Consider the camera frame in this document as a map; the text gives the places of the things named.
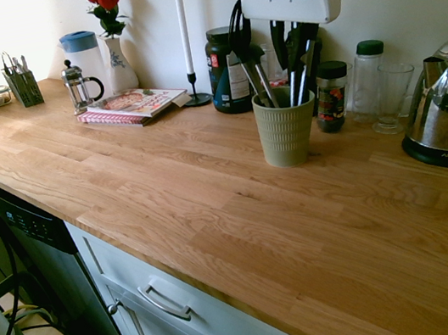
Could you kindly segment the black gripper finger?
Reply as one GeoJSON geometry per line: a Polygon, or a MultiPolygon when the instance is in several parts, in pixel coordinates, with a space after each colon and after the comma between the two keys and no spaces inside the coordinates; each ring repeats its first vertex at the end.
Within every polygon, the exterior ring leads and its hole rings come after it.
{"type": "Polygon", "coordinates": [[[280,20],[270,20],[269,23],[271,39],[278,63],[282,70],[286,70],[288,68],[288,52],[284,36],[284,23],[280,20]]]}
{"type": "Polygon", "coordinates": [[[308,59],[312,59],[314,55],[314,47],[316,46],[316,40],[317,40],[317,32],[319,31],[319,24],[312,24],[312,23],[304,23],[302,30],[305,35],[305,50],[306,55],[308,59]]]}

